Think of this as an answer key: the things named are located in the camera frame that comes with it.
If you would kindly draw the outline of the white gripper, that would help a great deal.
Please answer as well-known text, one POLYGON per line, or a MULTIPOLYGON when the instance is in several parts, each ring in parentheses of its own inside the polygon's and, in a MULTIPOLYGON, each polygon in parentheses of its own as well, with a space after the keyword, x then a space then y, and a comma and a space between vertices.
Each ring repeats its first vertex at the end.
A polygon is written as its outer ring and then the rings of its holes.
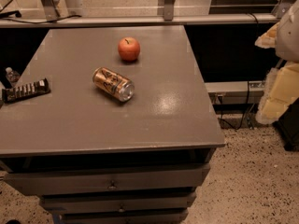
MULTIPOLYGON (((260 35, 254 45, 262 49, 276 46, 278 22, 260 35)), ((263 97, 258 105, 256 120, 272 124, 299 98, 299 63, 286 62, 280 68, 272 68, 266 76, 263 97)))

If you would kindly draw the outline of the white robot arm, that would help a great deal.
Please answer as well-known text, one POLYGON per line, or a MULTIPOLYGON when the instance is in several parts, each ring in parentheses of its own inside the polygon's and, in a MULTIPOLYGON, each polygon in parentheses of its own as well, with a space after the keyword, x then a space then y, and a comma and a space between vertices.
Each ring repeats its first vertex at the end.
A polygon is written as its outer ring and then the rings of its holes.
POLYGON ((286 62, 282 68, 272 68, 267 74, 258 105, 256 120, 271 124, 299 98, 299 0, 279 22, 257 38, 255 45, 262 49, 273 48, 286 62))

